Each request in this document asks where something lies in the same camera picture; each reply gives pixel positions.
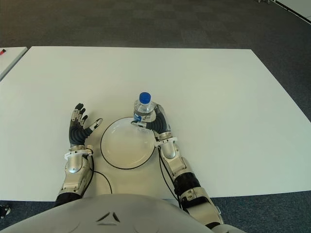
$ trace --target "plastic bottle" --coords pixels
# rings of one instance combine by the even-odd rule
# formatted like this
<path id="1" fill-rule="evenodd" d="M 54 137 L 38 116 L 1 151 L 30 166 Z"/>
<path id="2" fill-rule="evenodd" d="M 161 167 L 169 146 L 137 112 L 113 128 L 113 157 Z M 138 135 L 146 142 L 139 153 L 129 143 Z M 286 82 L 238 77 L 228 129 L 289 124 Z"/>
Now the plastic bottle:
<path id="1" fill-rule="evenodd" d="M 142 92 L 139 99 L 134 102 L 134 120 L 151 122 L 155 118 L 155 103 L 151 101 L 148 92 Z"/>

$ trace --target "black cable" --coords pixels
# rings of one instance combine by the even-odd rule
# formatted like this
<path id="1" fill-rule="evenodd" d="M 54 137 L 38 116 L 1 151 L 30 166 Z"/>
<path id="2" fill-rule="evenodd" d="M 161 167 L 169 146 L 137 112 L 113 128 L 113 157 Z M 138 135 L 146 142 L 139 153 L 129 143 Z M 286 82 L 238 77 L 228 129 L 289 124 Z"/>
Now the black cable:
<path id="1" fill-rule="evenodd" d="M 92 168 L 94 168 L 94 167 L 95 167 L 95 164 L 94 164 L 93 156 L 91 156 L 91 160 L 92 160 Z M 86 192 L 86 190 L 87 190 L 89 184 L 92 182 L 92 179 L 93 179 L 93 176 L 94 176 L 94 170 L 91 169 L 91 171 L 92 171 L 91 179 L 89 179 L 86 188 L 84 189 L 84 191 L 83 191 L 82 194 L 81 194 L 81 197 L 83 197 L 83 195 L 84 195 L 84 193 Z"/>
<path id="2" fill-rule="evenodd" d="M 166 182 L 166 179 L 165 179 L 165 177 L 164 177 L 163 170 L 162 170 L 162 166 L 161 166 L 161 162 L 162 162 L 162 164 L 163 164 L 163 166 L 164 166 L 164 168 L 165 168 L 167 174 L 169 175 L 169 177 L 170 177 L 170 179 L 171 179 L 171 181 L 172 181 L 172 184 L 174 184 L 173 179 L 171 178 L 171 176 L 170 176 L 170 174 L 169 174 L 169 171 L 167 170 L 166 166 L 164 165 L 163 159 L 162 159 L 162 157 L 161 157 L 160 148 L 158 148 L 158 153 L 159 153 L 159 163 L 160 163 L 160 169 L 161 169 L 161 173 L 162 173 L 163 180 L 164 180 L 166 186 L 169 188 L 169 190 L 170 190 L 171 194 L 173 195 L 173 197 L 174 197 L 174 198 L 176 199 L 176 201 L 178 202 L 179 208 L 182 209 L 181 204 L 180 204 L 179 196 L 177 195 L 177 197 L 175 197 L 173 191 L 171 190 L 169 184 Z"/>
<path id="3" fill-rule="evenodd" d="M 98 174 L 102 175 L 102 176 L 107 180 L 107 182 L 108 182 L 108 184 L 109 184 L 109 188 L 110 188 L 110 193 L 112 194 L 112 188 L 111 188 L 111 184 L 110 184 L 108 178 L 107 178 L 104 174 L 102 174 L 101 172 L 99 172 L 99 171 L 94 171 L 94 170 L 92 170 L 92 171 L 95 172 L 95 173 L 98 173 Z"/>

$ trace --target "red object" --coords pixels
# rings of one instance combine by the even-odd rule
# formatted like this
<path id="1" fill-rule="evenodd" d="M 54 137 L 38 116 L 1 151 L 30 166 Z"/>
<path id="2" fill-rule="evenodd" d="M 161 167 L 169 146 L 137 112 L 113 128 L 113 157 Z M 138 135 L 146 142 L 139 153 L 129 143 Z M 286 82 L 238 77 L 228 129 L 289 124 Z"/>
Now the red object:
<path id="1" fill-rule="evenodd" d="M 2 49 L 2 51 L 0 52 L 0 55 L 4 54 L 6 52 L 5 49 Z"/>

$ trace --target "blue bottle cap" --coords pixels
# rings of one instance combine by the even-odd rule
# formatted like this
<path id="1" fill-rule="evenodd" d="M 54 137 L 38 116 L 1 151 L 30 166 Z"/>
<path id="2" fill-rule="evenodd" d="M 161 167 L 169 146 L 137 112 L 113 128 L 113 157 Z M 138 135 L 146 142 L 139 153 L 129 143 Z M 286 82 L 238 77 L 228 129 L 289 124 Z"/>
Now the blue bottle cap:
<path id="1" fill-rule="evenodd" d="M 139 95 L 139 102 L 142 104 L 148 104 L 151 100 L 151 95 L 148 92 L 141 92 Z"/>

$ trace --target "silver metal arm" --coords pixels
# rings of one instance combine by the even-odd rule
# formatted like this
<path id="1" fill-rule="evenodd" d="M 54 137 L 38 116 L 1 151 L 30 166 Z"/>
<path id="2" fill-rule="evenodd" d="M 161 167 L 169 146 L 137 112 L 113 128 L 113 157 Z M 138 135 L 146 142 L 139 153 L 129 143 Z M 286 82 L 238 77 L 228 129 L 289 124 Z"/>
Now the silver metal arm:
<path id="1" fill-rule="evenodd" d="M 177 138 L 172 137 L 171 132 L 159 134 L 157 138 L 161 141 L 156 146 L 160 147 L 160 156 L 173 179 L 175 194 L 180 197 L 183 209 L 211 229 L 223 224 L 219 209 L 200 186 L 188 161 L 180 155 Z"/>
<path id="2" fill-rule="evenodd" d="M 133 121 L 132 124 L 155 131 L 155 146 L 160 148 L 160 156 L 173 180 L 174 191 L 180 199 L 183 210 L 210 229 L 218 229 L 217 233 L 230 233 L 238 230 L 230 225 L 224 225 L 219 208 L 214 205 L 205 189 L 200 186 L 188 161 L 180 155 L 176 143 L 177 138 L 173 137 L 163 107 L 157 104 L 155 113 L 154 122 Z"/>
<path id="3" fill-rule="evenodd" d="M 65 154 L 65 180 L 58 195 L 62 193 L 75 193 L 83 196 L 83 192 L 91 177 L 88 156 L 92 156 L 90 146 L 74 146 Z"/>
<path id="4" fill-rule="evenodd" d="M 102 123 L 103 119 L 97 119 L 92 125 L 84 129 L 84 122 L 87 119 L 87 115 L 82 117 L 84 112 L 83 104 L 79 103 L 71 114 L 69 125 L 70 150 L 65 154 L 67 160 L 66 176 L 55 206 L 82 198 L 93 175 L 87 159 L 88 156 L 92 156 L 93 151 L 91 146 L 85 147 L 85 140 Z"/>

